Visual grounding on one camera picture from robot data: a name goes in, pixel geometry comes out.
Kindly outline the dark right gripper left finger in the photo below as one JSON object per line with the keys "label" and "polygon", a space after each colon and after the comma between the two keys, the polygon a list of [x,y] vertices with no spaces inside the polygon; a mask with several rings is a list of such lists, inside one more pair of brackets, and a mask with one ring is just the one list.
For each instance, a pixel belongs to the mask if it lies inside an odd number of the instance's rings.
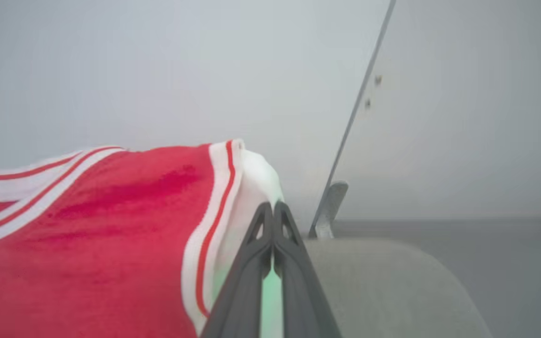
{"label": "dark right gripper left finger", "polygon": [[272,221],[272,205],[259,205],[202,330],[202,338],[260,336],[263,279],[271,266]]}

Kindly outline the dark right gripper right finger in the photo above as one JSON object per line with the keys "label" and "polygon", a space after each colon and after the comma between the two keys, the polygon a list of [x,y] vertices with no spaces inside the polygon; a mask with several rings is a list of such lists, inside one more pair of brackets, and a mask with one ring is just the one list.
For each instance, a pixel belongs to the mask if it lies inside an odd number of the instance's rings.
{"label": "dark right gripper right finger", "polygon": [[341,338],[337,321],[288,205],[273,210],[274,269],[281,279],[286,338]]}

